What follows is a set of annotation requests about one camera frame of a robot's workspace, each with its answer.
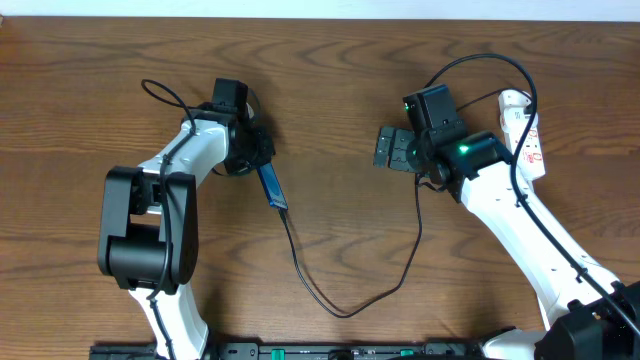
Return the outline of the blue Samsung Galaxy smartphone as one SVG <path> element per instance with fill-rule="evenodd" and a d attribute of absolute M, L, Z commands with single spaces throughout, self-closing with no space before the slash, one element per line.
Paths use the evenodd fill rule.
<path fill-rule="evenodd" d="M 267 163 L 259 167 L 257 173 L 269 205 L 273 208 L 287 210 L 288 204 L 272 164 Z"/>

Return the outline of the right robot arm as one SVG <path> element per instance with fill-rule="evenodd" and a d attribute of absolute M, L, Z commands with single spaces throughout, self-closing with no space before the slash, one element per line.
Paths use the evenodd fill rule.
<path fill-rule="evenodd" d="M 469 134 L 445 85 L 403 99 L 411 127 L 381 129 L 378 167 L 428 176 L 496 236 L 534 289 L 545 329 L 514 328 L 479 343 L 489 359 L 636 359 L 639 286 L 591 257 L 533 191 L 544 175 L 533 98 L 499 92 L 504 136 Z"/>

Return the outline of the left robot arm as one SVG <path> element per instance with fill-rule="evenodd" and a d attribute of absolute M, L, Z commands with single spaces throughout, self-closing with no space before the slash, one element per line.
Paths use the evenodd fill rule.
<path fill-rule="evenodd" d="M 197 189 L 218 165 L 228 176 L 256 172 L 270 206 L 285 210 L 271 159 L 271 136 L 257 125 L 258 103 L 243 82 L 219 78 L 212 97 L 187 105 L 175 92 L 166 103 L 185 116 L 162 151 L 136 167 L 106 175 L 97 263 L 141 306 L 156 341 L 96 345 L 92 359 L 202 359 L 210 330 L 191 278 L 199 252 Z"/>

